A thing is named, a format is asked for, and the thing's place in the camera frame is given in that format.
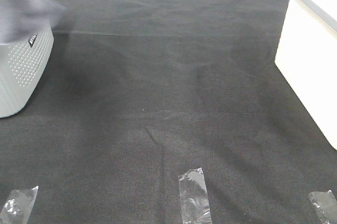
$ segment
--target table surface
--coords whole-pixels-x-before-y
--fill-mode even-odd
[[[213,223],[319,223],[336,151],[274,64],[289,0],[56,0],[45,72],[0,120],[0,198],[28,223],[182,223],[202,167]]]

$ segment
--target white box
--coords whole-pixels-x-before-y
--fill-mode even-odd
[[[26,105],[48,62],[53,41],[46,23],[42,31],[19,43],[0,45],[0,118]]]
[[[337,149],[337,4],[290,0],[275,63]]]

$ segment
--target black fabric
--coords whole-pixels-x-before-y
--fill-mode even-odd
[[[213,223],[319,223],[337,155],[274,64],[288,0],[56,1],[45,72],[0,120],[1,202],[39,185],[29,223],[182,223],[202,167]]]

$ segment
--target clear tape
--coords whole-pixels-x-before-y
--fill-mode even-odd
[[[179,176],[181,214],[184,224],[212,224],[209,197],[201,168]]]
[[[26,190],[13,190],[0,213],[0,224],[27,224],[31,215],[38,186]]]
[[[337,224],[337,201],[332,191],[314,191],[309,199],[323,224]]]

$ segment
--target tape strip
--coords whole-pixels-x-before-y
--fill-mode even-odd
[[[323,224],[337,224],[337,201],[331,191],[314,191],[309,199]]]
[[[13,190],[0,213],[1,224],[27,224],[38,186],[27,190]]]
[[[179,176],[183,224],[212,224],[209,197],[201,168]]]

